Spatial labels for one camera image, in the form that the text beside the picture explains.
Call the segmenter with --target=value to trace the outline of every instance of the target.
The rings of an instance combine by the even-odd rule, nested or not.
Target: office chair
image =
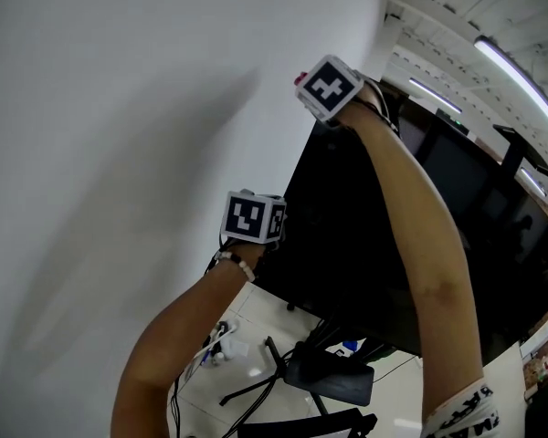
[[[365,437],[377,423],[374,414],[363,416],[357,409],[289,422],[244,424],[237,430],[239,438],[311,438],[333,434],[337,438]]]
[[[280,356],[273,339],[268,337],[265,345],[276,363],[275,373],[252,386],[228,394],[219,403],[224,406],[237,396],[262,386],[266,387],[254,405],[234,424],[232,431],[240,427],[259,407],[280,378],[290,386],[308,391],[321,416],[329,414],[321,396],[354,405],[368,405],[372,395],[374,369],[365,362],[370,361],[368,359],[377,355],[379,350],[385,351],[385,345],[371,345],[373,348],[361,354],[359,358],[339,357],[326,351],[325,346],[337,336],[341,336],[341,331],[341,326],[334,323],[331,317],[322,321],[306,341],[298,342],[295,348],[284,356]]]

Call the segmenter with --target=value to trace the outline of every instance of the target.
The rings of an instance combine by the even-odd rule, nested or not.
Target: white wall
[[[402,34],[403,26],[404,22],[396,17],[388,16],[385,19],[371,48],[369,57],[364,62],[365,75],[376,81],[382,79],[387,68],[387,62],[394,51],[395,43]]]
[[[380,1],[0,0],[0,436],[106,435],[225,192],[284,192],[312,125],[293,79],[360,67]]]

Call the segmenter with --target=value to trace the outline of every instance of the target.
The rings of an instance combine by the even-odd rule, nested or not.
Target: ceiling
[[[401,32],[384,78],[421,97],[413,77],[450,99],[462,113],[444,110],[500,156],[508,142],[494,123],[513,127],[548,162],[548,119],[473,46],[478,36],[493,39],[548,96],[548,0],[388,0],[386,13]],[[548,191],[548,178],[530,170]]]

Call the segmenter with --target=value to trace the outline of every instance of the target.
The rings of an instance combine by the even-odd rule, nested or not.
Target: red cap
[[[300,75],[294,80],[294,86],[299,86],[299,83],[304,80],[304,77],[306,77],[308,73],[306,71],[302,71]]]

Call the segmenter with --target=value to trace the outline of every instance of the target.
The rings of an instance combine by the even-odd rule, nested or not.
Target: white device
[[[286,202],[282,198],[243,190],[227,194],[221,234],[255,244],[276,242],[282,236]]]
[[[238,329],[239,329],[239,321],[237,321],[236,319],[233,319],[231,321],[228,321],[227,324],[229,325],[229,330],[225,331],[223,334],[221,334],[221,336],[219,336],[217,333],[216,335],[216,339],[214,339],[212,342],[210,342],[209,344],[207,344],[205,347],[203,347],[201,350],[199,350],[194,356],[193,356],[193,359],[196,359],[197,357],[199,357],[199,355],[207,352],[209,349],[211,349],[213,346],[215,346],[217,344],[217,342],[219,342],[220,340],[223,340],[223,338],[225,336],[229,336],[230,334],[236,332]]]
[[[320,121],[332,119],[364,86],[364,79],[335,55],[327,55],[297,84],[295,94]]]

